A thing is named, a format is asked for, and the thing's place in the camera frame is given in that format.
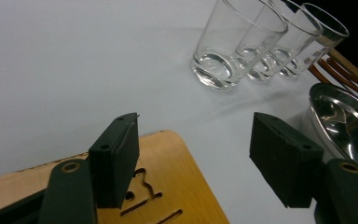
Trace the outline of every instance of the screw hole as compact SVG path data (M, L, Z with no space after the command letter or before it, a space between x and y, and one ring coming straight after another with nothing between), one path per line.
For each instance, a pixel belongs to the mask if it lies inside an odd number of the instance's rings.
M135 195L133 194L133 192L132 191L127 191L126 200L132 201L134 198L135 198Z
M80 168L80 163L78 162L69 162L65 164L63 167L61 167L61 171L63 173L72 173Z
M342 170L353 173L353 174L358 174L358 167L348 163L348 162L342 162L339 164L339 167L341 167Z

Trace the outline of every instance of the stainless steel bowl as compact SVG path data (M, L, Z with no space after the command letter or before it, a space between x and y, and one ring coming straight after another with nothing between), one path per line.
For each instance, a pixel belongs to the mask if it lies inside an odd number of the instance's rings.
M327 161L358 162L358 97L335 85L315 84L303 121L303 133L326 149Z

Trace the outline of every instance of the glass base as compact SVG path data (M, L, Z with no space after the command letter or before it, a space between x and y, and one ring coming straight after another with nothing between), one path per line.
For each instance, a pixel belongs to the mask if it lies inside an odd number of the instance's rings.
M251 69L249 71L248 74L246 74L248 78L250 78L252 81L257 81L257 82L268 82L272 77L271 76L266 76L264 75L262 72L256 70L256 69Z
M290 71L290 69L288 69L287 67L284 67L280 73L279 73L282 77L288 78L288 79L297 79L298 78L298 74L293 73L292 71Z
M218 91L231 91L241 79L237 60L218 49L193 55L190 68L201 83Z

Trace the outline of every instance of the white tablecloth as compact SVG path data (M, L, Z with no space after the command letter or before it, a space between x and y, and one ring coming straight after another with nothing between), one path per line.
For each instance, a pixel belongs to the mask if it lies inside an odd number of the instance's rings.
M211 90L189 60L214 0L0 0L0 175L85 152L118 116L185 140L231 223L314 223L254 163L254 112L296 126L309 72Z

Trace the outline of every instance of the clear glass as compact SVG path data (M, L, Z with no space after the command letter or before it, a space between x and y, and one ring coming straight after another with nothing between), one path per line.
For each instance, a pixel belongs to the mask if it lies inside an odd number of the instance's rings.
M230 91L287 32L260 0L217 0L190 67L206 86Z
M289 64L281 71L281 75L287 78L297 78L299 74L321 59L330 49L350 36L348 29L322 8L310 3L304 3L301 7L322 25L323 32L298 55L298 60L303 64L301 68L291 67Z
M268 0L288 24L287 33L269 50L248 74L249 78L266 82L285 66L304 67L297 55L322 33L322 26L308 11L290 0Z

